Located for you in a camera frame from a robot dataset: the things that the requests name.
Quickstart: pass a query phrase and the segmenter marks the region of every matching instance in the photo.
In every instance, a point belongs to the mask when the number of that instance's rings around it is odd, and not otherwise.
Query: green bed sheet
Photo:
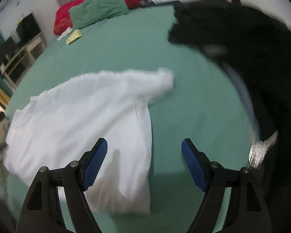
[[[11,119],[31,96],[88,72],[153,71],[159,67],[174,72],[174,91],[149,106],[153,133],[151,215],[94,212],[103,232],[187,231],[204,196],[195,187],[181,155],[181,142],[187,137],[224,167],[239,170],[248,161],[249,119],[232,83],[197,50],[168,42],[168,30],[175,21],[173,12],[172,6],[137,9],[82,29],[83,37],[69,46],[65,44],[67,37],[55,40],[24,77],[6,109]],[[0,192],[16,219],[27,190],[16,176],[6,172]],[[227,191],[214,231],[222,228],[228,199]],[[62,203],[62,210],[67,228],[73,230],[66,203]]]

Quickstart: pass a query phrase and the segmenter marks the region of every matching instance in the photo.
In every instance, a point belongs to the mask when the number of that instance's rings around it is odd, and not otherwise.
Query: black garment
[[[264,126],[261,139],[278,129],[277,152],[267,154],[275,158],[267,202],[269,209],[276,208],[270,214],[277,220],[279,208],[284,206],[279,205],[280,197],[286,195],[282,190],[291,190],[291,31],[261,11],[242,6],[240,0],[189,3],[175,7],[175,17],[178,23],[170,31],[169,41],[201,51],[208,45],[221,46],[224,51],[214,60],[218,65],[228,63],[244,79],[259,124]],[[275,126],[268,128],[263,122]]]

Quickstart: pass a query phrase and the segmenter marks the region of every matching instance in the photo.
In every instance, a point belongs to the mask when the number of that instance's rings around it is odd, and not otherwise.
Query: white t-shirt
[[[150,212],[152,130],[148,104],[173,89],[173,73],[101,71],[74,77],[16,110],[4,165],[28,186],[41,166],[65,167],[98,138],[108,152],[93,186],[91,209]]]

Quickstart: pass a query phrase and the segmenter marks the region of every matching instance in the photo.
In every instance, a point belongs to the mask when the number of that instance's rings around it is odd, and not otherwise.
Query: wooden shelf
[[[7,73],[8,76],[11,75],[11,73],[15,70],[15,68],[20,64],[20,62],[22,62],[22,60],[24,59],[24,57],[26,57],[28,55],[28,53],[26,52],[16,63],[15,65],[11,68],[11,70]]]
[[[19,55],[19,54],[21,54],[22,53],[22,51],[23,50],[25,50],[26,49],[26,47],[27,47],[27,45],[25,45],[25,46],[23,46],[14,56],[13,56],[13,58],[8,62],[8,64],[6,64],[5,65],[5,67],[4,67],[4,71],[3,72],[5,72],[7,69],[8,69],[8,67],[13,63],[13,61],[16,59],[16,57]]]

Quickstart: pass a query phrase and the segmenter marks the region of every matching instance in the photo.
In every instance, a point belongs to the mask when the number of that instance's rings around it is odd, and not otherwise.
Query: red blanket
[[[79,5],[85,0],[74,0],[72,2],[66,3],[62,5],[56,12],[56,18],[54,22],[54,34],[61,35],[68,27],[72,27],[72,21],[70,19],[70,15],[68,10],[73,6]],[[141,0],[125,0],[127,7],[131,9],[135,9],[139,7]]]

